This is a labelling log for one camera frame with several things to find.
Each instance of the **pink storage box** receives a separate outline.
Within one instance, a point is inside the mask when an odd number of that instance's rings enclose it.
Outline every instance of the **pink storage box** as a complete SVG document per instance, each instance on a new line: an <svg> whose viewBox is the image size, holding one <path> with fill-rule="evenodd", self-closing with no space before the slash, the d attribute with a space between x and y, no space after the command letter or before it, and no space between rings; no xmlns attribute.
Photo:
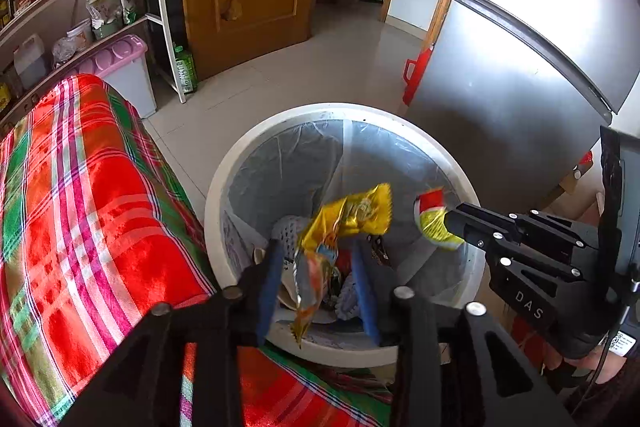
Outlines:
<svg viewBox="0 0 640 427"><path fill-rule="evenodd" d="M156 99L146 69L147 49L139 36L126 35L82 61L70 73L99 76L130 102L141 118L146 118L156 111Z"/></svg>

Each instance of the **green bottle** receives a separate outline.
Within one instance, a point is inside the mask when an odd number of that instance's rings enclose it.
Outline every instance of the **green bottle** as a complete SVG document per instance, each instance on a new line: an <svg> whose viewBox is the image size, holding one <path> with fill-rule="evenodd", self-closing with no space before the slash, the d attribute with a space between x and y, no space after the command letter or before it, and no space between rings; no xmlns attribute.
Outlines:
<svg viewBox="0 0 640 427"><path fill-rule="evenodd" d="M185 93L193 92L198 85L196 67L193 63L193 55L182 46L175 46L175 64L178 66L178 77Z"/></svg>

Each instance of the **chip bag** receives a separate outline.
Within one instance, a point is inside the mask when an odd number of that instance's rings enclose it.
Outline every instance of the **chip bag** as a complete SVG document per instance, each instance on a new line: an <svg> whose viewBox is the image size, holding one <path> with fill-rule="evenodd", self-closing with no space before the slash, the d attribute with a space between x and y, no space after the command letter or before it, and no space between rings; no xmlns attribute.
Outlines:
<svg viewBox="0 0 640 427"><path fill-rule="evenodd" d="M390 224L391 187L380 184L323 205L300 234L293 267L298 309L291 325L298 345L327 290L338 257L338 238L360 232L382 235Z"/></svg>
<svg viewBox="0 0 640 427"><path fill-rule="evenodd" d="M434 188L415 198L415 224L418 225L422 235L437 247L457 250L464 243L464 239L460 239L447 230L444 226L445 214L447 214L447 209L444 206L442 188Z"/></svg>

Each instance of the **white trash can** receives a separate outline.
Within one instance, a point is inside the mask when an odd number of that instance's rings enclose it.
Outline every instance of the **white trash can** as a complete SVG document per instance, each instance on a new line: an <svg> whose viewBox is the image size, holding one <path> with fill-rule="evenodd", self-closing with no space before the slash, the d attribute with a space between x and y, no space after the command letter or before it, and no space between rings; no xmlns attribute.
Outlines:
<svg viewBox="0 0 640 427"><path fill-rule="evenodd" d="M444 187L447 207L478 203L471 183L427 133L385 111L349 103L318 103L259 123L231 147L207 195L207 253L221 287L237 283L283 216L311 217L323 203L388 182L393 218L384 236L390 261L421 295L462 307L482 279L484 252L464 244L434 248L414 221L414 200ZM415 266L415 259L423 263ZM271 325L276 346L334 367L394 363L397 347L378 347L353 323L312 324L298 347L289 323Z"/></svg>

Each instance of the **white floor tile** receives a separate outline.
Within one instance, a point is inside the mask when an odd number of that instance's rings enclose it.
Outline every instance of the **white floor tile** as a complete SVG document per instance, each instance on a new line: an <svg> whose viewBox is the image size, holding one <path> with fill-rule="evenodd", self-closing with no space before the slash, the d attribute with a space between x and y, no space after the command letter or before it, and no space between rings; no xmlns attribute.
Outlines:
<svg viewBox="0 0 640 427"><path fill-rule="evenodd" d="M159 136L158 132L155 130L154 126L151 124L148 118L145 118L145 120L143 120L143 124L151 138L154 140L154 142L156 142L156 145L162 153L162 156L164 156L164 159L167 161L167 163L169 163L169 166L174 171L174 174L178 178L180 185L182 185L182 188L184 188L184 191L189 198L196 217L201 223L204 223L204 205L206 201L204 195L200 190L198 190L193 181L191 181L189 175L184 171L184 169L180 165L180 162L178 162L172 152L167 148L164 141Z"/></svg>
<svg viewBox="0 0 640 427"><path fill-rule="evenodd" d="M378 10L319 7L308 41L210 78L186 104L174 96L160 107L150 123L172 155L172 167L175 162L193 181L191 192L206 196L222 158L242 134L288 108L351 102L396 112L404 62L417 57L420 41L379 22ZM203 201L198 204L204 209Z"/></svg>
<svg viewBox="0 0 640 427"><path fill-rule="evenodd" d="M214 107L233 95L266 81L260 71L247 63L212 76L198 86L186 103L180 103L178 96L172 96L158 111L149 117L160 136L184 125L191 117Z"/></svg>

